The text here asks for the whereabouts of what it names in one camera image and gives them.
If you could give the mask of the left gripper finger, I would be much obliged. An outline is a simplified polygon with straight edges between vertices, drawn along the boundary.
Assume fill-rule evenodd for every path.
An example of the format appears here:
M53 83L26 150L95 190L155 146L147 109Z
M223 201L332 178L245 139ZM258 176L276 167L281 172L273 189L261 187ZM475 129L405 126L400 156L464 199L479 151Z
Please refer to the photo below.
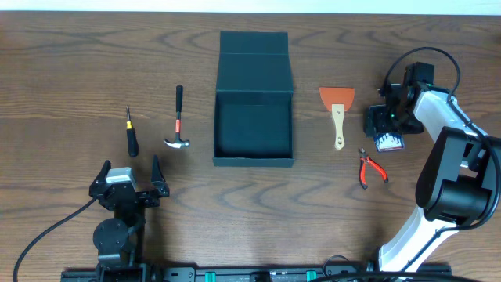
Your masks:
M107 174L111 169L111 163L109 160L105 160L103 166L95 178L95 184L104 183L106 181Z
M163 185L165 183L164 176L160 170L160 163L157 155L153 156L151 183L153 185Z

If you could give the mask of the orange scraper wooden handle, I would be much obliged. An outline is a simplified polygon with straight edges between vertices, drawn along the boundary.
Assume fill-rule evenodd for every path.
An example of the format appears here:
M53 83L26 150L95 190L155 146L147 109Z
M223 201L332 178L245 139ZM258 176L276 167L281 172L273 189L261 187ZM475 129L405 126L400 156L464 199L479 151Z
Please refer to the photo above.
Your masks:
M351 108L355 98L355 90L353 88L334 88L320 87L320 98L331 113L333 126L335 130L334 147L336 150L342 150L345 145L344 141L344 116L345 112Z

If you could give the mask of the blue precision screwdriver set case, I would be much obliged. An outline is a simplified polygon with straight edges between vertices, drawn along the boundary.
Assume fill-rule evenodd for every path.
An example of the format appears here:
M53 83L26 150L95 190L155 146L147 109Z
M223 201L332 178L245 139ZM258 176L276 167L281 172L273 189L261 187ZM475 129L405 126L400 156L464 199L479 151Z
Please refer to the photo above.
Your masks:
M398 133L384 133L373 138L379 153L404 150L404 139Z

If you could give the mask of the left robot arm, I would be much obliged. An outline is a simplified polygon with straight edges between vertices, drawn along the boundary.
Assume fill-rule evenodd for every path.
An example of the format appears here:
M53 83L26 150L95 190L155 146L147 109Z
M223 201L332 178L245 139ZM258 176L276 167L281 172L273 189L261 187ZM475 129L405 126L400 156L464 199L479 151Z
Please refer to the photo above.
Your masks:
M158 157L153 158L151 183L152 190L138 191L131 168L112 168L111 163L105 161L90 185L89 196L114 214L102 221L93 233L100 273L119 274L136 269L145 272L139 263L145 210L158 207L160 199L170 194Z

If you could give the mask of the red black cutting pliers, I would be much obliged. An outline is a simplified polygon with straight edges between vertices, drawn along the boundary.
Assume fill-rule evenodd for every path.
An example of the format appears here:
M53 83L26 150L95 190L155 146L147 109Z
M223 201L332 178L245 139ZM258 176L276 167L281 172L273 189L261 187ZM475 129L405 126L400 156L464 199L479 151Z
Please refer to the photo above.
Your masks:
M368 167L372 167L373 169L375 169L380 174L382 180L385 183L389 182L389 178L386 171L378 163L376 163L362 147L359 148L359 159L360 159L359 183L364 190L368 188L368 184L366 181L366 169Z

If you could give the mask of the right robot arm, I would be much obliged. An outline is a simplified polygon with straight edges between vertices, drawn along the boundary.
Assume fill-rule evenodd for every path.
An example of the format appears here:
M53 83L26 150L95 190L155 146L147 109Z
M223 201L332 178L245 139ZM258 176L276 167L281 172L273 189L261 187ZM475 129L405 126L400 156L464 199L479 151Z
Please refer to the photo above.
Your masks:
M428 132L434 141L416 183L416 207L378 251L377 270L415 272L446 239L474 229L500 200L500 140L460 109L448 89L434 84L434 65L413 63L400 84L384 83L381 105L367 110L364 133L376 145Z

